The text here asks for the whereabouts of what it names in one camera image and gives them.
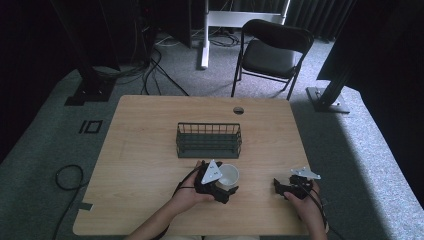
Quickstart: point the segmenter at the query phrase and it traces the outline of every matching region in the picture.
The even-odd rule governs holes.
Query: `desk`
[[[177,216],[168,235],[307,233],[273,187],[274,177],[287,184],[291,168],[308,166],[288,101],[123,96],[83,199],[93,209],[79,210],[76,234],[129,234],[169,200],[201,160],[177,157],[178,122],[240,123],[239,159],[217,159],[239,169],[240,188],[227,204],[200,203]]]
[[[209,27],[241,28],[251,19],[262,19],[269,22],[284,24],[289,5],[290,0],[285,1],[281,13],[209,11],[209,0],[205,0],[205,32],[201,63],[202,68],[206,69],[209,66]]]

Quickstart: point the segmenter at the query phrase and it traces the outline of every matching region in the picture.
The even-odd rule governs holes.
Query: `black metal basket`
[[[178,123],[179,158],[238,158],[241,143],[238,123]]]

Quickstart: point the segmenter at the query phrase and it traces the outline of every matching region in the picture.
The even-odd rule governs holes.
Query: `chair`
[[[253,36],[254,39],[244,50],[246,34]],[[303,59],[313,42],[313,35],[305,29],[260,19],[248,21],[241,32],[241,47],[231,97],[234,97],[236,83],[241,81],[242,74],[248,74],[284,83],[281,92],[292,82],[287,95],[289,100]]]

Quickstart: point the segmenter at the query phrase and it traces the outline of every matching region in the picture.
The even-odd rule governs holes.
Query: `floor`
[[[227,38],[216,38],[218,42]],[[330,225],[345,239],[423,239],[423,209],[412,194],[360,94],[344,88],[349,114],[316,112],[306,87],[326,87],[316,77],[332,43],[316,40],[305,59],[290,100],[311,169],[322,176],[320,186]],[[153,59],[172,78],[152,71],[117,80],[108,102],[64,106],[81,78],[77,71],[60,81],[18,144],[0,166],[0,239],[121,239],[122,236],[76,236],[72,225],[84,188],[60,189],[55,177],[70,164],[79,172],[60,175],[60,183],[78,186],[89,180],[114,110],[122,95],[184,95],[229,97],[237,47],[211,45],[209,68],[200,68],[201,44],[188,49],[168,39],[156,46]],[[131,67],[122,66],[123,71]],[[98,68],[101,71],[113,71]],[[278,84],[246,78],[236,97],[281,98]],[[98,133],[80,132],[84,121],[102,121]],[[73,196],[75,204],[58,222]],[[262,239],[308,239],[306,236],[262,236]],[[340,239],[334,232],[329,239]]]

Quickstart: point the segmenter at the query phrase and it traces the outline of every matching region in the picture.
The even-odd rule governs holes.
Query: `person's left hand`
[[[198,161],[196,167],[200,166],[201,162]],[[171,205],[171,209],[175,211],[175,214],[180,214],[192,208],[194,205],[200,202],[213,201],[215,198],[210,194],[200,194],[194,189],[194,180],[196,179],[197,173],[194,172],[183,184],[180,189],[174,194],[169,200],[168,204]]]

